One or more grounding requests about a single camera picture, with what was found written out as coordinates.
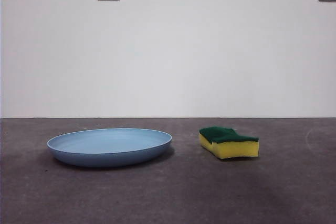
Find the floor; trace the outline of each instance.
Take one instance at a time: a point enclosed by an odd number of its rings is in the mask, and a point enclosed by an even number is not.
[[[198,130],[259,136],[260,157],[220,161]],[[140,127],[173,136],[152,161],[80,168],[46,142],[67,132]],[[336,119],[3,119],[1,222],[335,223]]]

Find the kitchen sponge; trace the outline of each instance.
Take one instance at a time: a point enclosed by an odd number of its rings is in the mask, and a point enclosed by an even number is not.
[[[201,145],[216,157],[258,157],[259,138],[238,135],[233,129],[209,127],[199,131]]]

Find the plastic plate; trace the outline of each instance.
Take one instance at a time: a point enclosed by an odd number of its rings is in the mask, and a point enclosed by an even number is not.
[[[47,143],[54,157],[85,167],[116,167],[144,162],[162,154],[172,136],[149,129],[99,129],[67,133]]]

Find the sponge scrubber layer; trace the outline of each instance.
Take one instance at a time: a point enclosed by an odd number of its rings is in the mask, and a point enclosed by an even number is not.
[[[233,129],[204,128],[199,131],[201,145],[216,157],[258,157],[259,138],[238,135]]]

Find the sponge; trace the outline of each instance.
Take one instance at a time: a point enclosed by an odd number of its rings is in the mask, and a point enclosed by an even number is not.
[[[233,129],[209,127],[199,130],[201,145],[220,159],[258,157],[259,138],[238,135]]]

